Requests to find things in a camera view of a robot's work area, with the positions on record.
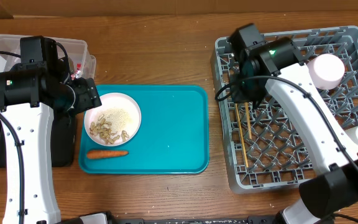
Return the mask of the red snack wrapper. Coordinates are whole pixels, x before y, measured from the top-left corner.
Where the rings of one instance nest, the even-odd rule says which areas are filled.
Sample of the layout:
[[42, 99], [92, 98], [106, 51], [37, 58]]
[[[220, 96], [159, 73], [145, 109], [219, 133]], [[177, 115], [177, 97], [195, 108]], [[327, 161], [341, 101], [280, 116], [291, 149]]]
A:
[[70, 65], [70, 76], [72, 80], [77, 79], [81, 76], [81, 68], [81, 63], [74, 63], [73, 65]]

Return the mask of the white round plate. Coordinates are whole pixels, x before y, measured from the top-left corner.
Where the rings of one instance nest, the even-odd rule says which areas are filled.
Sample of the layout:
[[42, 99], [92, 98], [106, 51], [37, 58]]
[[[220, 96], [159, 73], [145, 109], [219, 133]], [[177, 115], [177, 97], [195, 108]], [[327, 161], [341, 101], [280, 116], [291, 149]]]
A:
[[[91, 147], [91, 146], [101, 146], [101, 147], [116, 147], [122, 144], [129, 142], [138, 132], [141, 121], [142, 113], [139, 105], [136, 101], [131, 98], [129, 95], [123, 93], [107, 93], [100, 97], [101, 106], [88, 110], [85, 113], [83, 121], [83, 129], [81, 135], [81, 147]], [[126, 142], [121, 140], [116, 141], [115, 144], [105, 144], [100, 140], [99, 137], [94, 137], [90, 135], [89, 127], [92, 121], [96, 120], [103, 111], [112, 109], [112, 108], [122, 108], [125, 109], [132, 117], [132, 123], [128, 124], [124, 130], [127, 131], [130, 136]]]

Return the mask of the pink bowl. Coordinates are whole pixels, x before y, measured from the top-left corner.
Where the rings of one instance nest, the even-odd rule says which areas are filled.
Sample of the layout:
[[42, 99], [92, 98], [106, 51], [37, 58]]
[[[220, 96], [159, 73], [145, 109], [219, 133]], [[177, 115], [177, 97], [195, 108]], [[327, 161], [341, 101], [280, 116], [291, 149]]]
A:
[[310, 77], [316, 88], [332, 90], [336, 88], [345, 73], [342, 60], [333, 54], [322, 54], [307, 63]]

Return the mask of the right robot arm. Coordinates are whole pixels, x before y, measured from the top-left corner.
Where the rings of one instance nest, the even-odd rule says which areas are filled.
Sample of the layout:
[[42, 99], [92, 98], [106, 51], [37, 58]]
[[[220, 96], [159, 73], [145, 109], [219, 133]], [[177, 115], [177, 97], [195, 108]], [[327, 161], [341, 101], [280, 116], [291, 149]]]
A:
[[267, 42], [253, 24], [228, 39], [239, 71], [227, 89], [235, 103], [258, 108], [272, 96], [301, 137], [316, 172], [299, 186], [300, 199], [279, 212], [276, 223], [319, 223], [358, 202], [358, 138], [341, 128], [318, 93], [294, 42]]

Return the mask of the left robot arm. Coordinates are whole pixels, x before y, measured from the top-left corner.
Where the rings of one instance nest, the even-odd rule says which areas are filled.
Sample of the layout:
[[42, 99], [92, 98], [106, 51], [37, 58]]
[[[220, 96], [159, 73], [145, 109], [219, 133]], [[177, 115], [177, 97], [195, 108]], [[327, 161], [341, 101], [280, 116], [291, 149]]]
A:
[[3, 223], [59, 223], [52, 178], [54, 116], [101, 106], [92, 78], [72, 79], [62, 44], [42, 36], [20, 40], [21, 62], [0, 73], [0, 120], [6, 145]]

